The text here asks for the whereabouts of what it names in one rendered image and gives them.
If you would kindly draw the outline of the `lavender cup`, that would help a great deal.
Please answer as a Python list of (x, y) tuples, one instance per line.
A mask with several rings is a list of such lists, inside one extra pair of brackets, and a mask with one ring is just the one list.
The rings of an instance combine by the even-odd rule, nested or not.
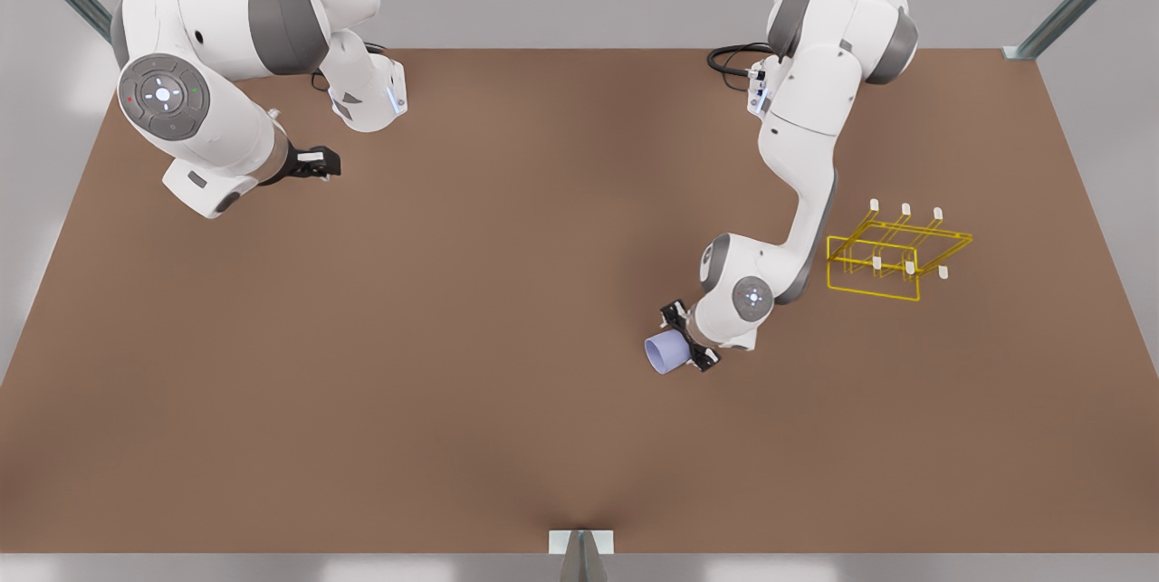
[(680, 368), (692, 358), (687, 339), (675, 329), (658, 333), (646, 339), (646, 356), (651, 368), (659, 374), (666, 374)]

